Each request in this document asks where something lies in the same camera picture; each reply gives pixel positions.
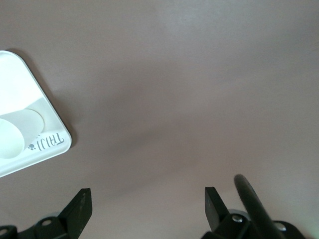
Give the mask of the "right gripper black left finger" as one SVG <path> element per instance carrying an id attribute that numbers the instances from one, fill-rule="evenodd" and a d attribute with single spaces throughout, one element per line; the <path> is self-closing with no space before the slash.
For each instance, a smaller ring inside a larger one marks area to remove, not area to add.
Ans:
<path id="1" fill-rule="evenodd" d="M 18 232 L 14 225 L 0 227 L 2 239 L 77 239 L 92 216 L 91 189 L 81 189 L 58 216 L 38 221 Z"/>

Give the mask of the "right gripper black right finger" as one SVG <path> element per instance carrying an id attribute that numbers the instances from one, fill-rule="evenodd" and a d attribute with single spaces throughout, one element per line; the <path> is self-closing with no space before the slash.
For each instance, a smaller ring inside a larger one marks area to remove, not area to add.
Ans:
<path id="1" fill-rule="evenodd" d="M 205 214 L 210 231 L 204 239 L 262 239 L 247 212 L 229 210 L 214 187 L 205 188 Z"/>

